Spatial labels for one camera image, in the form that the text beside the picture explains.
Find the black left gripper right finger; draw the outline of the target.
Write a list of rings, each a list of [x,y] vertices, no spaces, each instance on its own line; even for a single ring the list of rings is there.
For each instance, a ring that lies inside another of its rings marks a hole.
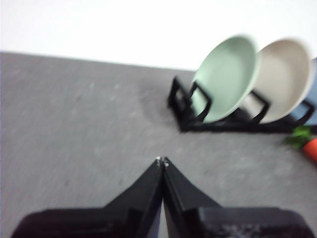
[[[297,212],[278,207],[223,207],[163,158],[163,199],[171,238],[313,238]]]

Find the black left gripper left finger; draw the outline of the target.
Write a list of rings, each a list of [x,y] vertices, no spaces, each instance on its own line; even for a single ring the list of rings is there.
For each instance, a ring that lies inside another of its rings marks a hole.
[[[161,157],[104,207],[47,209],[25,216],[14,238],[147,238],[158,236]]]

